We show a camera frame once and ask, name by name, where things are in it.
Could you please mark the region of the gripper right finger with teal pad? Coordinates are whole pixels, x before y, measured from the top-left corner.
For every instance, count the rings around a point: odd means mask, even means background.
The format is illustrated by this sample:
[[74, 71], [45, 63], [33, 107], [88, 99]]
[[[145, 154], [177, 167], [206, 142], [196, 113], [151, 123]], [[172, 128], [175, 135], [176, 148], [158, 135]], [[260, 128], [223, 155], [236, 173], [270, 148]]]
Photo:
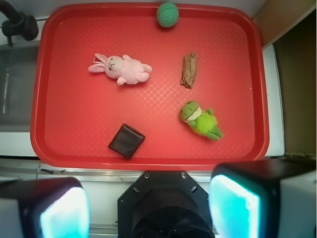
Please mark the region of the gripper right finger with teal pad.
[[209, 208], [222, 238], [314, 238], [317, 167], [312, 159], [218, 164]]

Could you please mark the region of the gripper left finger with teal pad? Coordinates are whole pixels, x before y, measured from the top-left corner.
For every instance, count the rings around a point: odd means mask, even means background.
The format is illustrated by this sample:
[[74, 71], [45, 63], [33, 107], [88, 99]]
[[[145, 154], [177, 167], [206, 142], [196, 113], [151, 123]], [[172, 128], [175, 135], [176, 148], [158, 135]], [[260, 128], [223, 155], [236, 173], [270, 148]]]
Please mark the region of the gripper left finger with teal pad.
[[76, 178], [0, 183], [2, 238], [87, 238], [90, 221], [89, 197]]

